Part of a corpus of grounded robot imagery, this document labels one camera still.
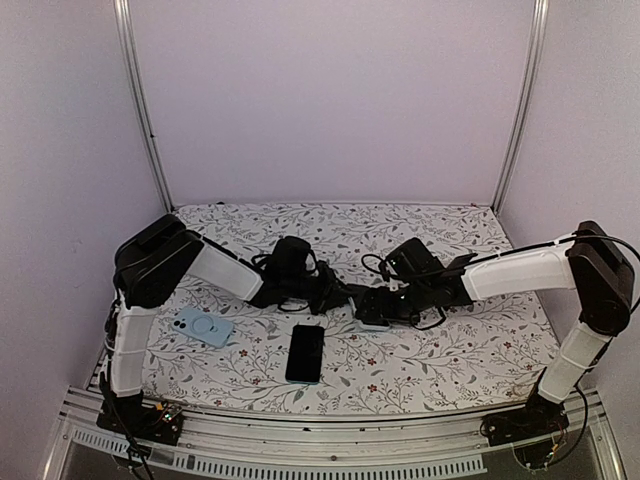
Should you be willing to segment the phone with dark screen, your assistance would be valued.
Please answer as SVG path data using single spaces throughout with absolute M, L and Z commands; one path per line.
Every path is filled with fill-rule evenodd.
M 386 319 L 374 319 L 374 320 L 357 320 L 357 325 L 363 331 L 372 332 L 385 332 L 391 328 L 391 324 Z

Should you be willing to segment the bare phone dark screen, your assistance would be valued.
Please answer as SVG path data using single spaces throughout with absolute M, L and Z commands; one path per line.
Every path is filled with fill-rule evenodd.
M 285 370 L 290 383 L 317 384 L 321 378 L 325 329 L 321 326 L 293 327 Z

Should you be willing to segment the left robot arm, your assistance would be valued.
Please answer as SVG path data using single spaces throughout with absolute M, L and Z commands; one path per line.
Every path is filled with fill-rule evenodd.
M 267 254 L 243 259 L 166 214 L 116 251 L 115 298 L 105 325 L 111 351 L 101 373 L 105 397 L 115 397 L 111 419 L 128 434 L 148 426 L 148 412 L 131 397 L 142 394 L 142 369 L 151 323 L 184 277 L 194 277 L 264 309 L 289 300 L 314 315 L 348 303 L 353 292 L 310 244 L 287 236 Z

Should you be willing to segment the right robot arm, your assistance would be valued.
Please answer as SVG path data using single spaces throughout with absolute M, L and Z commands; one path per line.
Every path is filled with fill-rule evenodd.
M 537 436 L 563 402 L 630 324 L 639 308 L 639 252 L 629 242 L 584 221 L 571 233 L 538 244 L 481 256 L 469 253 L 442 263 L 413 238 L 379 259 L 380 287 L 353 294 L 355 318 L 366 328 L 385 322 L 416 323 L 435 309 L 470 306 L 501 296 L 533 293 L 551 325 L 565 329 L 558 353 L 533 391 L 539 397 L 517 415 L 517 427 Z M 560 301 L 572 300 L 565 309 Z M 562 321 L 566 311 L 572 321 Z

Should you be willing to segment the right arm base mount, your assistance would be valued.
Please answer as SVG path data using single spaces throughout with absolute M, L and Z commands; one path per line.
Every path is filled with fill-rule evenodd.
M 511 445 L 516 462 L 530 471 L 545 470 L 566 438 L 569 419 L 562 404 L 546 400 L 485 415 L 479 433 L 492 447 Z

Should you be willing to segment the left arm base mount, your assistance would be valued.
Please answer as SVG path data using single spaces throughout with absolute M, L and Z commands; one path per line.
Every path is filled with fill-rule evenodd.
M 174 405 L 146 406 L 139 398 L 104 400 L 96 421 L 103 430 L 169 446 L 178 444 L 183 424 Z

